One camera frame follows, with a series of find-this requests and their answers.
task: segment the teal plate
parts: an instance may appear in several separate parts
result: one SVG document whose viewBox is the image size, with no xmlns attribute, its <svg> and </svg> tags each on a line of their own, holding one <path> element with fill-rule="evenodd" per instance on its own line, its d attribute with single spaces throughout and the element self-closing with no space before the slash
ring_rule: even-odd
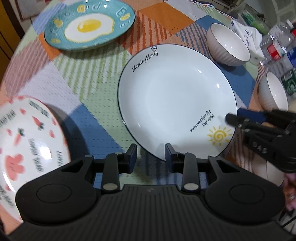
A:
<svg viewBox="0 0 296 241">
<path fill-rule="evenodd" d="M 57 49 L 89 49 L 121 36 L 134 21 L 133 9 L 124 2 L 85 0 L 59 11 L 46 25 L 44 37 Z"/>
</svg>

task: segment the tablecloth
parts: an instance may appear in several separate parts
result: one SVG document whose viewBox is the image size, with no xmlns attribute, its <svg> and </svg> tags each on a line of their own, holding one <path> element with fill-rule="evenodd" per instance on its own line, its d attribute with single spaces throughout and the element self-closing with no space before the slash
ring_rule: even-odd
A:
<svg viewBox="0 0 296 241">
<path fill-rule="evenodd" d="M 104 158 L 109 153 L 125 152 L 131 143 L 136 143 L 122 122 L 117 102 L 119 76 L 128 60 L 146 47 L 174 43 L 214 61 L 207 47 L 207 30 L 212 23 L 228 25 L 231 18 L 214 6 L 197 1 L 124 0 L 136 15 L 128 32 L 94 50 L 60 52 L 46 43 L 44 29 L 56 12 L 74 2 L 53 0 L 34 20 L 2 80 L 0 104 L 14 95 L 39 99 L 59 120 L 72 160 L 86 154 Z M 233 88 L 238 108 L 261 110 L 257 89 L 263 68 L 251 63 L 239 67 L 216 64 Z M 181 184 L 181 174 L 169 173 L 164 162 L 139 145 L 138 153 L 134 172 L 120 176 L 121 186 Z M 252 171 L 254 153 L 243 147 L 240 131 L 236 131 L 226 158 Z M 99 187 L 100 182 L 97 174 L 94 186 Z M 201 183 L 206 186 L 204 175 Z"/>
</svg>

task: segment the hand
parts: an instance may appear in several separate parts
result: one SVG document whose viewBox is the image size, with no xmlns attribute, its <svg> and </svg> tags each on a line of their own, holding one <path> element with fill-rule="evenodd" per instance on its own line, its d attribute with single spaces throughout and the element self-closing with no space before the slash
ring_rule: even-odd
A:
<svg viewBox="0 0 296 241">
<path fill-rule="evenodd" d="M 286 199 L 286 209 L 296 209 L 296 173 L 285 174 L 283 193 Z"/>
</svg>

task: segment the white tissue package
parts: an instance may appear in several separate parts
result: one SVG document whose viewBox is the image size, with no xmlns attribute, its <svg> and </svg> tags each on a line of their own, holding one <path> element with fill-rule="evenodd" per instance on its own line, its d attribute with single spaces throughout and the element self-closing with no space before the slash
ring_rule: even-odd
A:
<svg viewBox="0 0 296 241">
<path fill-rule="evenodd" d="M 259 65 L 260 61 L 264 59 L 263 52 L 260 48 L 262 34 L 254 27 L 244 26 L 234 20 L 230 22 L 229 28 L 247 45 L 251 54 L 250 62 L 254 65 Z"/>
</svg>

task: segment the table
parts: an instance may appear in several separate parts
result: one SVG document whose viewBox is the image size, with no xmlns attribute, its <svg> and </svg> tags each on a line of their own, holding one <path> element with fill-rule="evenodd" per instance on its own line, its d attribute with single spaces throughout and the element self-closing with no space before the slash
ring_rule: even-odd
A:
<svg viewBox="0 0 296 241">
<path fill-rule="evenodd" d="M 136 13 L 133 27 L 114 42 L 85 52 L 60 52 L 44 40 L 49 19 L 74 0 L 53 0 L 34 20 L 6 70 L 0 89 L 0 105 L 14 95 L 28 95 L 46 104 L 65 133 L 72 160 L 92 154 L 104 158 L 125 152 L 136 141 L 125 128 L 118 109 L 117 85 L 128 60 L 140 50 L 161 43 L 190 47 L 210 58 L 207 30 L 212 23 L 228 25 L 231 18 L 212 5 L 189 0 L 124 0 Z M 217 64 L 230 82 L 238 108 L 261 110 L 258 83 L 264 70 L 250 63 L 240 67 Z M 254 153 L 242 146 L 235 133 L 226 158 L 252 171 Z M 138 145 L 134 172 L 120 176 L 121 185 L 181 184 L 181 174 L 169 173 Z M 97 174 L 94 186 L 100 186 Z M 201 175 L 202 187 L 206 185 Z M 0 209 L 6 232 L 19 223 Z"/>
</svg>

